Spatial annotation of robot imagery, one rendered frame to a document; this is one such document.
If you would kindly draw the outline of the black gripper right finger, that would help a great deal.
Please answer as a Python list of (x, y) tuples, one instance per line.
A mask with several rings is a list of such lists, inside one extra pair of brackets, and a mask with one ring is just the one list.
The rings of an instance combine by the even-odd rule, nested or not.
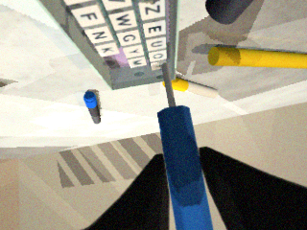
[(200, 159), (226, 230), (307, 230), (307, 187), (209, 147)]

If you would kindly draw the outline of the blue stylus with grey tip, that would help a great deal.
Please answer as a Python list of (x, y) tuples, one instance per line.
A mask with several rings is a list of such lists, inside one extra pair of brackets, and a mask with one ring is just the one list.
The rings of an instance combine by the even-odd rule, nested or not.
[(177, 230), (213, 230), (190, 107), (176, 105), (168, 63), (161, 65), (169, 107), (157, 112)]

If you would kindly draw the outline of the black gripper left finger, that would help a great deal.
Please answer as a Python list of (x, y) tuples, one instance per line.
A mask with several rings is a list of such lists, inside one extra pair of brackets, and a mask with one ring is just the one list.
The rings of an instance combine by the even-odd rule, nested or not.
[(163, 154), (156, 154), (117, 201), (83, 230), (170, 230)]

